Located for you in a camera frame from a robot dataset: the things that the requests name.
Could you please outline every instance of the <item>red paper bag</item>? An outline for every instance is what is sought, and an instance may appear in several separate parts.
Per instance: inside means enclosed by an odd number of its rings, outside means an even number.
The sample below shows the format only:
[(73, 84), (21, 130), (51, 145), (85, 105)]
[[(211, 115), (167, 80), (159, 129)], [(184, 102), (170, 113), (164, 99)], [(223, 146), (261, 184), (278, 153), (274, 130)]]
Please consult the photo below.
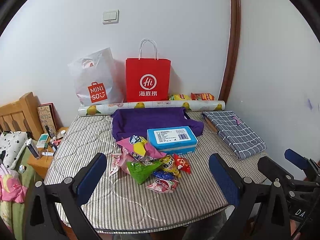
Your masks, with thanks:
[[(155, 58), (141, 58), (142, 46), (151, 42)], [(153, 40), (140, 43), (139, 58), (128, 58), (125, 62), (126, 92), (128, 102), (168, 100), (171, 61), (158, 57)]]
[(93, 82), (91, 83), (91, 86), (88, 87), (88, 90), (91, 103), (96, 103), (108, 99), (103, 83), (98, 84), (97, 82)]

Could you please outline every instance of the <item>metal screw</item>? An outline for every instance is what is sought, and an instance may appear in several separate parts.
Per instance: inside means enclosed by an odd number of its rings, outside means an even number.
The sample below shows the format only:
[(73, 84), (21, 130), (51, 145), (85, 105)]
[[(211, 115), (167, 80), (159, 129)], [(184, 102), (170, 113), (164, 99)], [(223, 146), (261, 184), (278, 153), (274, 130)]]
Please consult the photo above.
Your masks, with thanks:
[(35, 184), (36, 187), (40, 187), (41, 185), (42, 185), (41, 181), (37, 181), (36, 184)]
[(249, 177), (244, 177), (244, 178), (243, 178), (243, 181), (244, 181), (245, 183), (247, 183), (247, 184), (252, 183), (252, 179), (249, 178)]
[(280, 187), (280, 186), (281, 186), (281, 184), (279, 183), (279, 181), (275, 181), (275, 182), (273, 183), (273, 185), (275, 185), (276, 187)]
[(71, 181), (72, 181), (72, 178), (71, 178), (71, 177), (66, 177), (66, 178), (63, 180), (63, 182), (64, 182), (65, 184), (69, 184)]

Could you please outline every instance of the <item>grey checkered bedding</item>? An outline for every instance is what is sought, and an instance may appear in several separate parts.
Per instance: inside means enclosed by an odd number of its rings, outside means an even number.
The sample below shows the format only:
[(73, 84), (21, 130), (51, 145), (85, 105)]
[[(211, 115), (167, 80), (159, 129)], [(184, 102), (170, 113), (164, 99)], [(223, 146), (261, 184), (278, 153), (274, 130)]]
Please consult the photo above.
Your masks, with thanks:
[(233, 111), (203, 112), (218, 129), (219, 137), (244, 160), (267, 147), (264, 141)]
[[(188, 112), (203, 121), (202, 112)], [(258, 171), (257, 163), (265, 151), (243, 161), (214, 133), (207, 123), (203, 135), (197, 137), (194, 153), (185, 154), (191, 174), (183, 172), (179, 185), (171, 194), (161, 194), (146, 189), (155, 178), (150, 176), (142, 185), (123, 171), (109, 177), (112, 153), (119, 153), (112, 137), (110, 115), (77, 116), (55, 153), (44, 183), (55, 184), (65, 177), (74, 177), (97, 152), (107, 156), (108, 166), (90, 200), (81, 208), (89, 222), (99, 233), (136, 234), (156, 232), (180, 227), (212, 216), (225, 209), (228, 203), (209, 170), (209, 157), (219, 153), (228, 166), (255, 183), (266, 177)], [(57, 203), (61, 220), (69, 225), (60, 203)]]

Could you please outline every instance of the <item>wooden headboard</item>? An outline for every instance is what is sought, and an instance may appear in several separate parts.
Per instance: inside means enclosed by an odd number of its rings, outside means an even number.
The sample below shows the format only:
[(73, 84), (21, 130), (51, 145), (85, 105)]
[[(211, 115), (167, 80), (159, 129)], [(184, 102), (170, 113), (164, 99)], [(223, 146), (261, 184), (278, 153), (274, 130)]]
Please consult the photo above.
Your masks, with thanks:
[(38, 140), (44, 133), (38, 112), (38, 103), (33, 93), (23, 95), (18, 101), (0, 106), (0, 130), (31, 132)]

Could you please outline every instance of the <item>white pillow with black pattern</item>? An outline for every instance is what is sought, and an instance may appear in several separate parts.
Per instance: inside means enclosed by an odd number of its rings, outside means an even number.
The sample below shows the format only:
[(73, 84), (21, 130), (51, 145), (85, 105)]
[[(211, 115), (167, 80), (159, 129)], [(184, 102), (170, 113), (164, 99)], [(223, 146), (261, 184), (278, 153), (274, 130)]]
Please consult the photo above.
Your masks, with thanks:
[(27, 140), (26, 132), (3, 132), (0, 135), (0, 159), (7, 169), (13, 170), (15, 168), (26, 147)]

